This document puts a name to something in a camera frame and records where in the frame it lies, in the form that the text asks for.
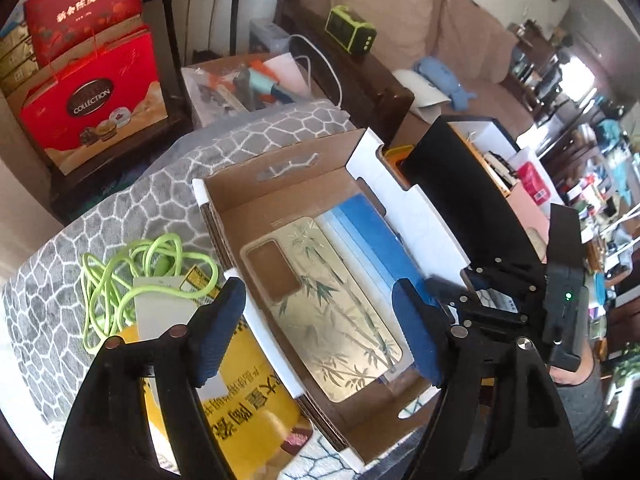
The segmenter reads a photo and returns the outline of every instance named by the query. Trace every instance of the window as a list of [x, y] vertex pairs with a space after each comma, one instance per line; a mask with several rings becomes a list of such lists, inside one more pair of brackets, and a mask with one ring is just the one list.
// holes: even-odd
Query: window
[[587, 92], [593, 88], [596, 81], [593, 72], [575, 56], [569, 63], [561, 66], [562, 81], [560, 88], [573, 101], [581, 101]]

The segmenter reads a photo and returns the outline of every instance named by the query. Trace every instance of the red gift box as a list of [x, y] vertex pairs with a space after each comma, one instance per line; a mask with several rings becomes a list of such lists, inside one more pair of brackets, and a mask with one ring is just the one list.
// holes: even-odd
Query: red gift box
[[32, 92], [20, 117], [64, 174], [166, 118], [151, 33], [145, 27], [71, 63]]
[[142, 0], [27, 0], [24, 15], [40, 66], [142, 12]]

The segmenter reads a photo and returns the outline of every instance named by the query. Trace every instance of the green cable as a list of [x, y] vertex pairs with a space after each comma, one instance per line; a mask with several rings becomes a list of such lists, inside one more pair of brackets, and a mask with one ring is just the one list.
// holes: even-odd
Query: green cable
[[[183, 292], [175, 288], [162, 285], [144, 285], [133, 287], [132, 283], [114, 274], [123, 265], [128, 265], [134, 278], [141, 276], [180, 276], [182, 261], [185, 259], [200, 260], [211, 267], [211, 279], [206, 287], [197, 292]], [[176, 298], [197, 300], [206, 296], [218, 282], [218, 266], [213, 258], [202, 253], [191, 253], [182, 250], [182, 241], [175, 234], [165, 234], [157, 240], [136, 240], [121, 249], [105, 265], [91, 253], [82, 255], [82, 272], [80, 283], [84, 297], [84, 330], [82, 330], [82, 344], [84, 349], [92, 355], [98, 353], [107, 338], [121, 332], [124, 327], [135, 323], [135, 310], [129, 303], [133, 298], [145, 292], [162, 292]], [[100, 339], [96, 346], [89, 343], [90, 335], [95, 333]]]

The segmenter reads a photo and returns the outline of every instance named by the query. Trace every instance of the green radio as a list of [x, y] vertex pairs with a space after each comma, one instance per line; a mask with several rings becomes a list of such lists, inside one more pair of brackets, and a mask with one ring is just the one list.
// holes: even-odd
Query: green radio
[[335, 6], [329, 13], [324, 30], [349, 54], [360, 56], [371, 50], [377, 31], [357, 12], [344, 5]]

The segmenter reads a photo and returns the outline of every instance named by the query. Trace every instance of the gold phone case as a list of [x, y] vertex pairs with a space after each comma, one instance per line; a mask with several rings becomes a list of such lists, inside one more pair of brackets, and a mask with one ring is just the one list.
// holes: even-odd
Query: gold phone case
[[241, 250], [263, 300], [326, 396], [341, 402], [393, 370], [402, 351], [311, 218]]

